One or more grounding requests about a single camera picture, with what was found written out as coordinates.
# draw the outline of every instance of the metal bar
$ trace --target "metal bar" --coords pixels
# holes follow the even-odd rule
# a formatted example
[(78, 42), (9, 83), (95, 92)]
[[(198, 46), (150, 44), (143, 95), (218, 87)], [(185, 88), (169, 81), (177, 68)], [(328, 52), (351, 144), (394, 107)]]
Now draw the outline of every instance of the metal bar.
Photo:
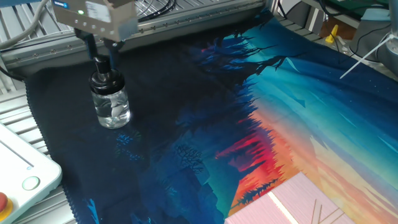
[(308, 39), (308, 40), (310, 40), (310, 41), (315, 41), (315, 40), (321, 39), (321, 38), (320, 38), (318, 35), (316, 35), (316, 34), (306, 35), (305, 38)]
[[(30, 5), (32, 6), (33, 11), (35, 13), (37, 13), (36, 10), (37, 10), (37, 7), (40, 5), (40, 3), (35, 2), (35, 3), (31, 3)], [(60, 31), (60, 29), (57, 27), (57, 25), (55, 25), (55, 21), (51, 18), (48, 10), (46, 8), (43, 10), (46, 10), (46, 11), (42, 13), (42, 15), (40, 17), (40, 21), (42, 23), (44, 31), (47, 34), (52, 34), (52, 33)]]
[[(33, 14), (33, 12), (29, 9), (29, 6), (26, 5), (26, 4), (23, 4), (23, 5), (22, 5), (22, 9), (24, 10), (26, 17), (27, 17), (27, 19), (29, 20), (29, 23), (32, 23), (32, 22), (33, 22), (34, 14)], [(39, 22), (39, 25), (36, 27), (36, 30), (35, 30), (35, 33), (36, 33), (36, 35), (37, 35), (38, 37), (44, 36), (43, 31), (42, 31), (42, 29), (41, 29), (41, 26), (42, 26), (42, 24), (41, 24), (41, 22)]]
[(293, 22), (292, 21), (290, 21), (290, 20), (284, 20), (284, 21), (280, 21), (280, 24), (282, 25), (282, 26), (289, 26), (289, 25), (292, 25), (293, 24)]
[(12, 7), (5, 7), (1, 8), (0, 11), (10, 38), (16, 37), (22, 33), (22, 27), (18, 22), (14, 9)]
[(39, 141), (38, 143), (33, 144), (33, 147), (35, 147), (36, 149), (45, 146), (44, 141)]
[[(29, 19), (26, 15), (26, 12), (24, 10), (24, 8), (21, 5), (15, 6), (15, 9), (17, 10), (19, 19), (21, 20), (22, 26), (23, 26), (23, 30), (26, 30), (29, 26), (30, 26), (30, 22)], [(36, 34), (31, 34), (30, 38), (35, 38), (37, 37)]]
[(9, 128), (11, 131), (13, 131), (16, 134), (22, 134), (22, 133), (27, 132), (28, 130), (37, 128), (37, 124), (35, 122), (35, 119), (33, 117), (30, 117), (30, 118), (26, 118), (21, 121), (9, 124), (9, 125), (7, 125), (7, 128)]
[(7, 96), (0, 95), (0, 103), (3, 103), (5, 101), (10, 101), (15, 98), (20, 98), (22, 96), (26, 96), (26, 90), (13, 91), (12, 93), (9, 93)]
[(297, 24), (292, 24), (292, 25), (287, 26), (286, 29), (291, 30), (291, 31), (296, 31), (296, 30), (303, 29), (303, 27), (300, 27)]
[[(1, 54), (0, 54), (0, 67), (2, 67), (2, 68), (7, 70), (5, 64), (2, 61)], [(4, 85), (4, 87), (6, 89), (6, 92), (3, 92), (3, 94), (7, 93), (8, 90), (16, 91), (15, 85), (12, 82), (12, 79), (10, 77), (8, 77), (6, 74), (3, 74), (2, 72), (0, 72), (0, 79), (1, 79), (1, 82), (2, 82), (2, 84)]]
[(63, 31), (63, 30), (70, 30), (69, 26), (57, 22), (57, 19), (55, 18), (55, 14), (54, 14), (54, 8), (53, 8), (53, 6), (52, 6), (52, 4), (51, 4), (51, 1), (49, 1), (49, 2), (46, 4), (45, 7), (46, 7), (47, 10), (49, 11), (49, 14), (50, 14), (51, 18), (55, 21), (56, 25), (58, 25), (58, 27), (61, 29), (61, 31)]
[(305, 35), (311, 34), (311, 31), (309, 31), (307, 29), (300, 29), (300, 30), (296, 30), (295, 33), (300, 36), (305, 36)]
[(390, 0), (391, 31), (398, 36), (398, 1)]
[(20, 98), (16, 98), (13, 100), (9, 100), (6, 101), (4, 103), (1, 104), (0, 107), (0, 114), (21, 108), (27, 106), (27, 98), (26, 96), (20, 97)]
[(25, 111), (23, 113), (19, 113), (19, 114), (15, 115), (15, 116), (11, 116), (11, 117), (8, 117), (8, 118), (0, 119), (0, 123), (2, 123), (2, 124), (7, 126), (7, 125), (10, 125), (10, 124), (14, 124), (14, 123), (17, 123), (19, 121), (22, 121), (24, 119), (31, 118), (31, 117), (32, 117), (32, 113), (30, 112), (29, 108), (27, 108), (27, 111)]
[(21, 137), (23, 140), (25, 140), (31, 144), (36, 141), (43, 140), (42, 134), (40, 133), (40, 130), (38, 128), (35, 128), (26, 133), (20, 134), (19, 137)]
[(0, 11), (0, 42), (5, 42), (6, 40), (8, 40), (7, 37), (7, 30), (6, 28), (2, 25), (2, 23), (4, 22), (5, 18), (4, 16), (1, 14)]

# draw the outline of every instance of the metal grating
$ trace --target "metal grating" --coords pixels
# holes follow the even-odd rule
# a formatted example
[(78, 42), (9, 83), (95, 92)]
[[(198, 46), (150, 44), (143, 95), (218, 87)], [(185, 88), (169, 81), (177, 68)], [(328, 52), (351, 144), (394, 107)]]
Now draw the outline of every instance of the metal grating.
[[(39, 2), (0, 8), (0, 42), (4, 42), (25, 31), (32, 23)], [(45, 6), (35, 32), (26, 40), (42, 37), (61, 31), (70, 31), (71, 27), (58, 23), (53, 15), (50, 2)]]
[[(283, 17), (277, 16), (276, 19), (281, 24), (285, 24), (286, 28), (312, 41), (320, 39), (320, 37), (311, 34), (305, 29), (293, 26), (292, 22), (285, 20)], [(49, 156), (43, 137), (27, 105), (24, 88), (0, 95), (0, 123), (6, 125), (25, 141), (31, 143), (40, 152)], [(76, 221), (62, 187), (59, 186), (43, 201), (26, 211), (14, 224), (76, 224)]]

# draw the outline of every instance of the jar lid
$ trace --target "jar lid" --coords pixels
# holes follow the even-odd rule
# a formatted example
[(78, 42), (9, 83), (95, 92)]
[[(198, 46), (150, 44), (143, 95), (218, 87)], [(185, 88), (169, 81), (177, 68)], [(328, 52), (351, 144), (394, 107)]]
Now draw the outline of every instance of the jar lid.
[(93, 93), (110, 95), (123, 89), (124, 77), (122, 73), (111, 68), (109, 58), (99, 55), (94, 58), (97, 71), (90, 77), (90, 88)]

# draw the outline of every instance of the clear glass jar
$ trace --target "clear glass jar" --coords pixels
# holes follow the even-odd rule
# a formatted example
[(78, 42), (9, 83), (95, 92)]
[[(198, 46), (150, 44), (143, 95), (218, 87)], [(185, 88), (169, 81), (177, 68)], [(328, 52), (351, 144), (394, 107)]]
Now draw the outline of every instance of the clear glass jar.
[(105, 128), (120, 128), (131, 118), (129, 100), (124, 87), (116, 93), (99, 95), (94, 92), (93, 101), (99, 123)]

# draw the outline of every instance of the tree silhouette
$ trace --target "tree silhouette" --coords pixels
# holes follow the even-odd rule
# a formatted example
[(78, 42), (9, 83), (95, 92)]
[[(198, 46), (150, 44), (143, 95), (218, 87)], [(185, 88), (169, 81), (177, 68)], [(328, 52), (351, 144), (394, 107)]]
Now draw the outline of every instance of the tree silhouette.
[(203, 171), (201, 152), (198, 152), (196, 149), (193, 149), (186, 144), (176, 146), (175, 152), (180, 157), (180, 167), (189, 167), (196, 174), (199, 174)]
[(276, 183), (277, 181), (278, 179), (274, 179), (268, 183), (262, 184), (260, 187), (256, 188), (255, 190), (250, 190), (244, 193), (243, 196), (240, 199), (238, 199), (238, 203), (232, 206), (231, 209), (241, 204), (247, 205), (253, 202), (255, 196), (260, 197), (262, 192), (266, 191), (272, 184)]

